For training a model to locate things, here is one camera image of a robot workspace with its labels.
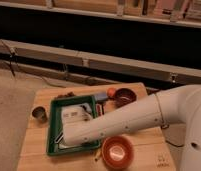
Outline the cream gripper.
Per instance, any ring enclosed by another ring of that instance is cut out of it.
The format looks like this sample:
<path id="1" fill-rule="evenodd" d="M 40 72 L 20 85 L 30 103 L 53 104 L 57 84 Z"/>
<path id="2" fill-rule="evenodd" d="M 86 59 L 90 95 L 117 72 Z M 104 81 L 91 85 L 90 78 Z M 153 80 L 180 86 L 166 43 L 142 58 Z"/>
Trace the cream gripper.
<path id="1" fill-rule="evenodd" d="M 61 120 L 63 124 L 92 120 L 91 108 L 87 105 L 71 105 L 62 108 Z"/>

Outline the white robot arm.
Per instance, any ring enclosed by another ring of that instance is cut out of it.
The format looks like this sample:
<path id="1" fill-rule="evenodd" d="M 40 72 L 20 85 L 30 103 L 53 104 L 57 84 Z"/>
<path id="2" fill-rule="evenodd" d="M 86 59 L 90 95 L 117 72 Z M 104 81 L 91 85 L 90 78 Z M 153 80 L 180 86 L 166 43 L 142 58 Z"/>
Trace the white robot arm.
<path id="1" fill-rule="evenodd" d="M 159 91 L 79 125 L 64 125 L 64 141 L 77 145 L 177 123 L 186 125 L 179 171 L 201 171 L 201 84 Z"/>

